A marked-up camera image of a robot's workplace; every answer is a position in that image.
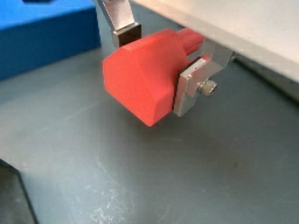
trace metal bracket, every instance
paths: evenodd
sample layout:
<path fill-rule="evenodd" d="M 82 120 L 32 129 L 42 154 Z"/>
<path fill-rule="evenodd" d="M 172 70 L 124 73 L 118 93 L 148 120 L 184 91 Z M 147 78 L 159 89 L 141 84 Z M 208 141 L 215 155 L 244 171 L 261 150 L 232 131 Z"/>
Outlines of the metal bracket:
<path fill-rule="evenodd" d="M 114 47 L 141 38 L 141 25 L 136 23 L 128 0 L 93 0 L 110 28 Z"/>
<path fill-rule="evenodd" d="M 199 94 L 211 96 L 216 83 L 209 77 L 231 62 L 233 52 L 209 39 L 204 39 L 200 57 L 180 73 L 172 112 L 183 116 L 195 105 Z"/>

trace gray table surface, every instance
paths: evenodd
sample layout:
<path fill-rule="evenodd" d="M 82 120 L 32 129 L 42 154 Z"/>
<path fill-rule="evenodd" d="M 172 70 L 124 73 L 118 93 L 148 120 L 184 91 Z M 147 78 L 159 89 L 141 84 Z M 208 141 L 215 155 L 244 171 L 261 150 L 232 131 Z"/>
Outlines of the gray table surface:
<path fill-rule="evenodd" d="M 148 128 L 102 88 L 108 51 L 0 82 L 0 158 L 38 222 L 297 223 L 297 105 L 232 63 L 213 97 Z"/>

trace red plastic block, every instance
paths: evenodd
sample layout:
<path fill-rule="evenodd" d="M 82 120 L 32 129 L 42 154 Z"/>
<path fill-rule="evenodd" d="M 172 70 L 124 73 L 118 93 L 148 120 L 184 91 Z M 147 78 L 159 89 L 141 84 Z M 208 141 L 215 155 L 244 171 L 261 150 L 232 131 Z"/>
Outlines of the red plastic block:
<path fill-rule="evenodd" d="M 106 91 L 148 126 L 172 111 L 179 72 L 189 62 L 185 53 L 196 51 L 203 41 L 193 33 L 159 31 L 102 61 Z"/>

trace screw head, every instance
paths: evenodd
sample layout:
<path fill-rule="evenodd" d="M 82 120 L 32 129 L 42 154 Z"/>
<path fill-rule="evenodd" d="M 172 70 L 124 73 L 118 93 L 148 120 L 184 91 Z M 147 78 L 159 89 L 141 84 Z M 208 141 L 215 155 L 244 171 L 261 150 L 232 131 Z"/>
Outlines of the screw head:
<path fill-rule="evenodd" d="M 205 80 L 199 83 L 199 93 L 207 97 L 211 97 L 217 88 L 217 83 L 212 80 Z"/>

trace blue box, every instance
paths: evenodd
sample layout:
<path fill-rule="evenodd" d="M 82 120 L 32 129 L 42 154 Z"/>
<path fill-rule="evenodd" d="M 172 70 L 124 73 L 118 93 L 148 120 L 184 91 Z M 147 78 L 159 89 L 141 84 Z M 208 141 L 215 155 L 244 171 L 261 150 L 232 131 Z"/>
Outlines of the blue box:
<path fill-rule="evenodd" d="M 89 0 L 0 3 L 0 79 L 100 46 Z"/>

